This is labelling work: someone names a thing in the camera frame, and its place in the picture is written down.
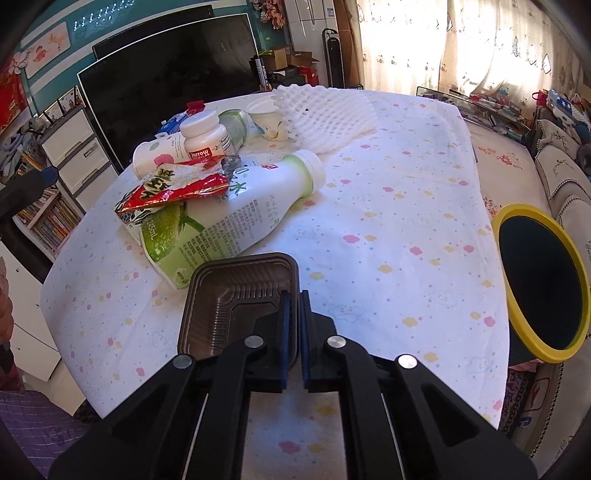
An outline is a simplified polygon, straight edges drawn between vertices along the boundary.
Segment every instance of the white curtain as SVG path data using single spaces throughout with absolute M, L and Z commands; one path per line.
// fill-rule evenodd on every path
M 359 20 L 368 89 L 505 90 L 528 112 L 532 93 L 570 96 L 582 80 L 570 44 L 530 0 L 359 0 Z
M 447 0 L 358 0 L 365 87 L 415 95 L 437 87 Z

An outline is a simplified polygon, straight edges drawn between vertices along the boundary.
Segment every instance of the brown plastic tray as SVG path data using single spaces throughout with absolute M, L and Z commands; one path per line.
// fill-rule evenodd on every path
M 214 260 L 199 267 L 189 284 L 178 352 L 197 360 L 221 353 L 229 343 L 251 335 L 257 318 L 279 309 L 283 290 L 291 299 L 292 366 L 298 350 L 300 280 L 296 261 L 282 253 Z

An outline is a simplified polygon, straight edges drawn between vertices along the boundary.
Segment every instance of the drawer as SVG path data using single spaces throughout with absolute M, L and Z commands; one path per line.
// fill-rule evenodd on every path
M 93 172 L 108 162 L 99 140 L 94 137 L 61 164 L 60 178 L 71 192 L 77 192 Z
M 92 134 L 90 123 L 81 109 L 43 142 L 43 150 L 51 163 L 58 167 L 68 153 Z
M 117 179 L 117 172 L 109 164 L 87 187 L 76 195 L 76 201 L 88 212 L 107 188 Z
M 0 242 L 0 257 L 6 262 L 9 296 L 12 300 L 14 322 L 30 335 L 57 350 L 39 308 L 41 283 Z
M 60 361 L 60 353 L 15 325 L 10 340 L 15 365 L 44 382 Z

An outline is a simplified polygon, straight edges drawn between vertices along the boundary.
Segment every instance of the teal wall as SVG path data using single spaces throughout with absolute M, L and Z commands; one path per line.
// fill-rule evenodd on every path
M 75 3 L 74 0 L 56 0 L 42 16 L 36 19 L 27 34 L 34 31 L 35 28 L 53 15 Z M 84 56 L 81 56 L 84 50 L 76 53 L 81 48 L 86 47 L 88 50 L 88 45 L 97 38 L 103 37 L 113 30 L 141 20 L 142 18 L 174 8 L 197 5 L 199 3 L 201 2 L 195 0 L 93 0 L 65 17 L 60 18 L 52 25 L 48 25 L 43 33 L 65 21 L 71 46 L 31 78 L 27 79 L 24 72 L 21 74 L 31 110 L 33 113 L 42 112 L 55 102 L 57 98 L 61 97 L 77 84 L 76 74 L 95 60 L 92 51 Z M 285 43 L 284 31 L 273 30 L 270 24 L 262 24 L 259 21 L 259 14 L 253 9 L 250 2 L 247 5 L 239 7 L 214 8 L 213 12 L 216 17 L 248 13 L 259 50 L 266 50 Z M 36 38 L 43 35 L 43 33 L 39 33 Z M 80 59 L 61 71 L 63 66 L 60 65 L 60 62 L 63 62 L 72 54 L 80 56 Z M 45 75 L 54 67 L 60 71 L 46 83 L 47 76 Z

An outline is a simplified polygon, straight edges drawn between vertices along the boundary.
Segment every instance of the red snack bag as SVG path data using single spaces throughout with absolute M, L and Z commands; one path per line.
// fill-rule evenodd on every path
M 228 190 L 228 177 L 221 166 L 224 158 L 224 155 L 211 157 L 206 164 L 203 159 L 198 159 L 159 166 L 117 204 L 115 213 L 121 215 L 168 202 L 225 193 Z

